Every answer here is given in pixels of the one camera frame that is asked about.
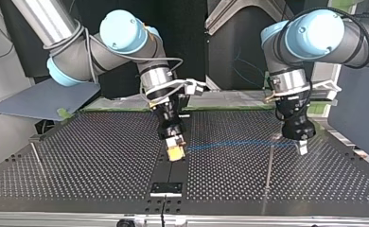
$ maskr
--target green strip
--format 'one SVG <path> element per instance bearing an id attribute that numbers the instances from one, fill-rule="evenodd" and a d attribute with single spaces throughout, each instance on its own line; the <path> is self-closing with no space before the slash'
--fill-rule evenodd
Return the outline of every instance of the green strip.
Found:
<path id="1" fill-rule="evenodd" d="M 149 112 L 149 108 L 88 108 L 81 112 Z"/>
<path id="2" fill-rule="evenodd" d="M 237 107 L 186 107 L 184 111 L 263 111 L 263 110 L 273 110 L 274 106 L 264 105 L 264 106 L 237 106 Z"/>

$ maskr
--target silver arm segment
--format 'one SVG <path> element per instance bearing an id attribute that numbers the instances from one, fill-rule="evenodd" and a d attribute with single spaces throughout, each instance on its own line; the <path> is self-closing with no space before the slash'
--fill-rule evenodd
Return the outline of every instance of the silver arm segment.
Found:
<path id="1" fill-rule="evenodd" d="M 72 86 L 93 79 L 128 61 L 137 63 L 140 93 L 159 119 L 158 136 L 167 143 L 170 161 L 185 156 L 185 128 L 178 114 L 177 93 L 199 95 L 205 83 L 173 79 L 183 60 L 167 58 L 158 31 L 125 10 L 110 12 L 92 36 L 70 17 L 60 0 L 13 0 L 50 51 L 47 67 L 54 80 Z M 167 61 L 179 61 L 169 68 Z"/>
<path id="2" fill-rule="evenodd" d="M 352 21 L 344 21 L 340 14 Z M 312 9 L 291 22 L 265 28 L 261 39 L 276 110 L 283 115 L 278 117 L 284 122 L 282 134 L 305 144 L 315 129 L 307 118 L 313 86 L 302 62 L 369 67 L 369 19 L 357 21 L 337 9 Z"/>

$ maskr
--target black cable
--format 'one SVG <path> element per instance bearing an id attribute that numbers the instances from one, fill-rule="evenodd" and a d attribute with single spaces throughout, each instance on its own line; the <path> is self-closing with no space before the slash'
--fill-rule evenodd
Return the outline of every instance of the black cable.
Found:
<path id="1" fill-rule="evenodd" d="M 292 19 L 290 19 L 286 24 L 285 26 L 282 28 L 282 30 L 279 32 L 279 35 L 276 39 L 276 51 L 277 51 L 277 56 L 278 56 L 278 59 L 282 62 L 284 62 L 285 64 L 287 65 L 290 65 L 290 66 L 295 66 L 294 64 L 292 64 L 291 62 L 287 62 L 283 56 L 282 56 L 282 50 L 281 50 L 281 41 L 282 41 L 282 38 L 283 36 L 285 35 L 286 31 L 288 30 L 288 27 L 289 25 L 295 21 L 297 18 L 303 16 L 303 15 L 306 15 L 310 12 L 313 12 L 314 10 L 318 10 L 318 9 L 328 9 L 328 10 L 331 10 L 333 12 L 336 12 L 340 15 L 342 15 L 343 17 L 347 18 L 347 19 L 350 19 L 353 23 L 355 23 L 360 31 L 363 33 L 366 41 L 367 41 L 367 44 L 368 44 L 368 56 L 367 56 L 367 59 L 366 61 L 360 65 L 360 66 L 352 66 L 352 65 L 346 65 L 350 68 L 354 68 L 354 69 L 360 69 L 360 68 L 363 68 L 365 67 L 368 63 L 369 63 L 369 33 L 367 31 L 367 29 L 364 27 L 364 25 L 359 21 L 357 20 L 357 18 L 355 18 L 353 15 L 345 12 L 345 11 L 342 11 L 342 10 L 339 10 L 339 9 L 335 9 L 335 8 L 329 8 L 329 7 L 319 7 L 319 8 L 312 8 L 312 9 L 307 9 L 307 10 L 304 10 L 300 13 L 298 13 L 297 15 L 295 15 Z"/>
<path id="2" fill-rule="evenodd" d="M 284 20 L 285 12 L 286 12 L 287 6 L 288 6 L 288 3 L 285 1 L 285 6 L 284 6 L 284 9 L 282 10 L 282 17 L 281 17 L 281 21 L 283 21 L 283 20 Z"/>
<path id="3" fill-rule="evenodd" d="M 7 53 L 5 53 L 5 54 L 3 54 L 3 55 L 0 55 L 0 59 L 4 58 L 4 57 L 6 57 L 8 54 L 10 54 L 10 52 L 13 50 L 13 47 L 14 47 L 14 44 L 12 44 L 12 45 L 11 45 L 10 50 L 9 50 Z"/>

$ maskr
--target light blue joint cover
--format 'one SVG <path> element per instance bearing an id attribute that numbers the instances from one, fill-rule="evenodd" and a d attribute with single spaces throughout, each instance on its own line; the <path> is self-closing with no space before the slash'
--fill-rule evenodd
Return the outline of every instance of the light blue joint cover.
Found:
<path id="1" fill-rule="evenodd" d="M 48 59 L 48 61 L 46 62 L 46 67 L 49 70 L 49 75 L 51 75 L 51 77 L 55 81 L 57 81 L 60 85 L 63 85 L 65 87 L 71 87 L 71 86 L 77 85 L 79 83 L 85 82 L 85 81 L 81 81 L 81 80 L 77 80 L 77 79 L 72 79 L 69 76 L 67 76 L 66 74 L 64 74 L 58 68 L 58 66 L 55 64 L 55 62 L 52 58 Z"/>
<path id="2" fill-rule="evenodd" d="M 271 38 L 274 34 L 278 33 L 282 30 L 282 28 L 285 26 L 285 24 L 288 21 L 278 22 L 276 24 L 273 24 L 271 26 L 267 26 L 264 28 L 264 30 L 261 31 L 261 47 L 264 46 L 264 43 Z"/>
<path id="3" fill-rule="evenodd" d="M 285 35 L 289 52 L 302 60 L 319 59 L 334 51 L 344 35 L 342 18 L 328 9 L 319 9 L 292 22 Z"/>
<path id="4" fill-rule="evenodd" d="M 147 42 L 148 33 L 143 23 L 125 10 L 114 10 L 101 22 L 102 42 L 119 54 L 131 54 Z"/>

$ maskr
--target gray panel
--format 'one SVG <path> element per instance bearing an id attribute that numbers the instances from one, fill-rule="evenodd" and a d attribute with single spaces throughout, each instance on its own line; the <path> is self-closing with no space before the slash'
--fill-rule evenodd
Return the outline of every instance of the gray panel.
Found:
<path id="1" fill-rule="evenodd" d="M 0 102 L 0 114 L 62 121 L 58 109 L 72 114 L 98 91 L 99 86 L 90 82 L 63 87 L 48 79 Z"/>
<path id="2" fill-rule="evenodd" d="M 41 163 L 31 150 L 8 161 L 0 210 L 147 213 L 157 124 L 150 113 L 79 115 L 38 146 Z"/>
<path id="3" fill-rule="evenodd" d="M 185 162 L 171 182 L 186 182 L 170 210 L 183 215 L 369 217 L 369 164 L 318 126 L 309 153 L 286 139 L 272 112 L 193 113 Z M 270 190 L 265 190 L 275 145 Z"/>
<path id="4" fill-rule="evenodd" d="M 343 67 L 338 85 L 338 106 L 328 122 L 338 132 L 369 154 L 369 69 Z"/>

